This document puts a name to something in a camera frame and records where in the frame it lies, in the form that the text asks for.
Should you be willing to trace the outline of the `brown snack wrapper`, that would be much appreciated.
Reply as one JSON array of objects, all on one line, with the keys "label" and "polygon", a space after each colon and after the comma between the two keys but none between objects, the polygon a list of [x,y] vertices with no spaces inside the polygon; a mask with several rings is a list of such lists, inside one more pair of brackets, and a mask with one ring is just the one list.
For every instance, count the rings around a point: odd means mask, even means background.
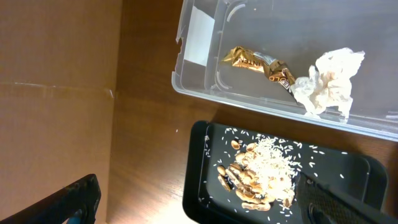
[{"label": "brown snack wrapper", "polygon": [[291,87],[295,83],[295,77],[282,60],[237,46],[231,49],[221,61],[230,62],[233,67],[263,73],[268,80],[280,84],[290,95],[294,96]]}]

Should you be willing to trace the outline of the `white napkin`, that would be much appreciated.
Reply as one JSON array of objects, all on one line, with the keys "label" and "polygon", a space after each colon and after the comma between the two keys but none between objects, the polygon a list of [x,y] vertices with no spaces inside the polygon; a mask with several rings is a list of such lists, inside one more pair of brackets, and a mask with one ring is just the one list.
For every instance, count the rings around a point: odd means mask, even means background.
[{"label": "white napkin", "polygon": [[318,116],[327,108],[336,107],[344,118],[349,118],[353,104],[352,83],[364,60],[365,52],[342,48],[324,53],[308,69],[307,77],[299,77],[291,86],[297,102],[308,114]]}]

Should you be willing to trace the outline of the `food scraps with rice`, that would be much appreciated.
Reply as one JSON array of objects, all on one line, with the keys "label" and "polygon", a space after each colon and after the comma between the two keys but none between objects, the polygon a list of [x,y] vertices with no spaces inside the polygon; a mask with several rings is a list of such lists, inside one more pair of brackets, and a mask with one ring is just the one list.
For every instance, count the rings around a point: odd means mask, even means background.
[{"label": "food scraps with rice", "polygon": [[269,139],[249,143],[244,152],[240,145],[231,141],[238,153],[227,167],[218,166],[218,180],[227,191],[234,191],[245,210],[268,212],[274,202],[281,202],[283,208],[297,203],[295,198],[299,173],[295,162]]}]

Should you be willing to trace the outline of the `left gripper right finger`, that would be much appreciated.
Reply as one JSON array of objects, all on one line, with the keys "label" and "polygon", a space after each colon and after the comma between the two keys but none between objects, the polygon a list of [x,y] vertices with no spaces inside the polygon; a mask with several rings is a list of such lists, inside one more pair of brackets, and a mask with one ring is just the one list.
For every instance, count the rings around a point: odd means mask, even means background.
[{"label": "left gripper right finger", "polygon": [[304,224],[397,224],[396,218],[303,172],[298,175],[295,198]]}]

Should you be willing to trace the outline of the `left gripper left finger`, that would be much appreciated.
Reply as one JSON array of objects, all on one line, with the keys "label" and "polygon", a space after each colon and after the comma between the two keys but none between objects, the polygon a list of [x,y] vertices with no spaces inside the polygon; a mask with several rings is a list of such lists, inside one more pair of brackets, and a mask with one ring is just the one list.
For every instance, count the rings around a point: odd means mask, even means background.
[{"label": "left gripper left finger", "polygon": [[101,200],[95,174],[88,174],[1,223],[94,223]]}]

